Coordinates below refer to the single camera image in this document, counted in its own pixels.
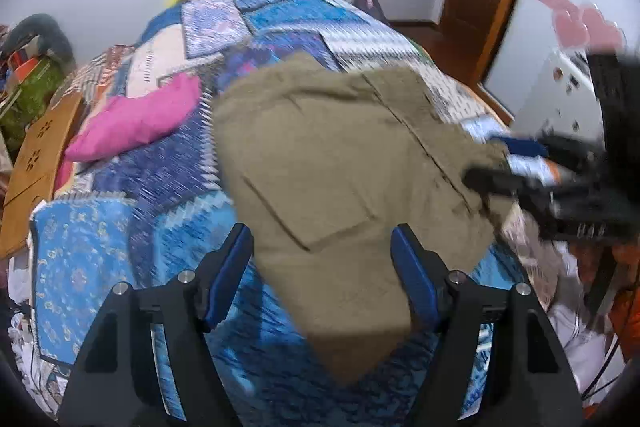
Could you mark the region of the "olive green pants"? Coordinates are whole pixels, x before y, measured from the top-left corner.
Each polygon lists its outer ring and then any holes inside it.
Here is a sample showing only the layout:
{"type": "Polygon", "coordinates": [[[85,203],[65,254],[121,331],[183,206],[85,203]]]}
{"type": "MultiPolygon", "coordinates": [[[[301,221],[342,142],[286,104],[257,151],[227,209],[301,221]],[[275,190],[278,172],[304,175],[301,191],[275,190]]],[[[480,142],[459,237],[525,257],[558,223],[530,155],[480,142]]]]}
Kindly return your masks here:
{"type": "Polygon", "coordinates": [[[332,72],[299,52],[235,79],[213,103],[224,188],[259,274],[329,375],[349,385],[412,329],[390,259],[396,225],[472,270],[511,210],[462,181],[506,149],[441,121],[409,67],[332,72]]]}

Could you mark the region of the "white cabinet with stickers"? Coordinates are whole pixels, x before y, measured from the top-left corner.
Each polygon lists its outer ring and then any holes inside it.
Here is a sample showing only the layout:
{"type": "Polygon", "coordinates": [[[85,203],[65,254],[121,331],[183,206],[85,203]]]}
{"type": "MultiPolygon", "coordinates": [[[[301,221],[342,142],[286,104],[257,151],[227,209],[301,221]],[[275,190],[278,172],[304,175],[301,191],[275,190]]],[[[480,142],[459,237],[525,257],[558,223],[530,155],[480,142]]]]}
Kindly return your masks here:
{"type": "Polygon", "coordinates": [[[579,60],[580,56],[562,51],[549,55],[524,105],[514,116],[514,133],[555,133],[589,142],[602,141],[600,104],[586,62],[578,66],[579,60]]]}

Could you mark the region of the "patchwork bedspread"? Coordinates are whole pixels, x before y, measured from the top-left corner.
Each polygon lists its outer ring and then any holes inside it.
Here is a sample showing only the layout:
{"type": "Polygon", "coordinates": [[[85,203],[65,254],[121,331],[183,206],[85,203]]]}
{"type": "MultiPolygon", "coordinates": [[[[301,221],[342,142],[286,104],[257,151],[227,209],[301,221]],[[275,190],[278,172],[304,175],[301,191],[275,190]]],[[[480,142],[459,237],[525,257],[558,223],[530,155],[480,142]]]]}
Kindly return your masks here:
{"type": "MultiPolygon", "coordinates": [[[[506,133],[420,46],[368,8],[343,0],[186,0],[161,12],[133,50],[95,58],[68,88],[99,105],[188,72],[200,77],[202,94],[165,138],[94,164],[65,164],[54,201],[36,210],[32,312],[11,327],[24,385],[44,413],[58,413],[75,350],[116,282],[165,282],[221,243],[234,209],[221,187],[210,102],[233,80],[297,51],[334,72],[410,67],[442,121],[476,141],[506,133]]],[[[207,341],[247,426],[397,426],[435,346],[433,335],[416,335],[370,375],[337,386],[255,267],[207,341]]]]}

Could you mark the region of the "pink folded cloth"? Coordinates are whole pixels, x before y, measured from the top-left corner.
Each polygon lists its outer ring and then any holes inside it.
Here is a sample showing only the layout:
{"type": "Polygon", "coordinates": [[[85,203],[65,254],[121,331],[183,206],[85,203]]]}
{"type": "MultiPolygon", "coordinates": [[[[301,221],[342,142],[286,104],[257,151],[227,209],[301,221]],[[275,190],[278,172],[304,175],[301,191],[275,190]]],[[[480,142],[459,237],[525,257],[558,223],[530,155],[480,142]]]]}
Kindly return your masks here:
{"type": "Polygon", "coordinates": [[[200,98],[200,78],[186,72],[141,98],[114,96],[70,141],[65,158],[93,162],[165,138],[189,117],[200,98]]]}

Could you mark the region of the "wooden lap table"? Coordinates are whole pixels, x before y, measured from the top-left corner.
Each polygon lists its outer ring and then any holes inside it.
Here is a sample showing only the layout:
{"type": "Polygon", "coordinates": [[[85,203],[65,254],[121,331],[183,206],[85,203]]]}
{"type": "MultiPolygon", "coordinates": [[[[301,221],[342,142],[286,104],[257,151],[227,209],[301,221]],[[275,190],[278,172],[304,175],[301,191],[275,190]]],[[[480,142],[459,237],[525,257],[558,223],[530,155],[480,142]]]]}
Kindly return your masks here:
{"type": "Polygon", "coordinates": [[[38,202],[50,202],[58,166],[84,110],[79,92],[63,96],[26,133],[4,199],[1,225],[2,259],[26,246],[29,217],[38,202]]]}

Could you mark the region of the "grey backpack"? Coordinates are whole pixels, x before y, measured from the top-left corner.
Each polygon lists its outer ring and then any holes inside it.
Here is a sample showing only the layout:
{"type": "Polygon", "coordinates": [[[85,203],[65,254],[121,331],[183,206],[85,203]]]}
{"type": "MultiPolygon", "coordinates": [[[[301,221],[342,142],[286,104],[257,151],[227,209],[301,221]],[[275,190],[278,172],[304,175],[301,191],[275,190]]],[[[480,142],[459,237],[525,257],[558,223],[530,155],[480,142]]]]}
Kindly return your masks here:
{"type": "Polygon", "coordinates": [[[352,0],[350,2],[357,9],[360,9],[363,13],[368,14],[370,17],[375,18],[379,22],[389,25],[387,17],[385,16],[382,6],[378,0],[352,0]]]}

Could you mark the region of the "green fabric bag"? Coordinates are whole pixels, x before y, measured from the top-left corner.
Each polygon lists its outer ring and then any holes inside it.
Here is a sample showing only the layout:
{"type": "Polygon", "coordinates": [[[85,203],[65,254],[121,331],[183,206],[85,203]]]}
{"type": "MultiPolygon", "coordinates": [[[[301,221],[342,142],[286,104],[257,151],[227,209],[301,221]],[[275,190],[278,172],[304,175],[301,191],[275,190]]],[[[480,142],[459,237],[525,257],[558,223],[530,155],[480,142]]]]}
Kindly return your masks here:
{"type": "Polygon", "coordinates": [[[40,58],[1,107],[1,132],[10,154],[20,149],[27,127],[40,118],[64,79],[62,69],[49,57],[40,58]]]}

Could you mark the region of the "grey plush toy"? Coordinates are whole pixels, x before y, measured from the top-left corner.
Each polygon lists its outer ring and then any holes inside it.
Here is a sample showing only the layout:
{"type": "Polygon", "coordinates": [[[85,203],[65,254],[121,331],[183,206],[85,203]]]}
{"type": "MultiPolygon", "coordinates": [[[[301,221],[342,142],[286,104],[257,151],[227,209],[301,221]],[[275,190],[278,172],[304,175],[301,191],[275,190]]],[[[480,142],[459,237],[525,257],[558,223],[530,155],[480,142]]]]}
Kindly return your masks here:
{"type": "Polygon", "coordinates": [[[44,13],[29,15],[9,29],[1,43],[2,60],[34,39],[37,40],[37,55],[47,55],[61,65],[75,63],[70,40],[58,22],[51,15],[44,13]]]}

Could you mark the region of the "pink heart wall decal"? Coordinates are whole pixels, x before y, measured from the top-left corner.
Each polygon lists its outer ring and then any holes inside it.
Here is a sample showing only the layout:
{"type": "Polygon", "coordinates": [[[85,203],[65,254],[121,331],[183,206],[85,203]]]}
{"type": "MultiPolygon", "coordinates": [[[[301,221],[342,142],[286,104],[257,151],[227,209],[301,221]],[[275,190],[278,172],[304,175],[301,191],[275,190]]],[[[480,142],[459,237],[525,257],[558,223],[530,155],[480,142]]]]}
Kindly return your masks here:
{"type": "Polygon", "coordinates": [[[552,27],[562,49],[621,51],[623,31],[607,20],[594,4],[576,5],[570,0],[537,0],[551,10],[552,27]]]}

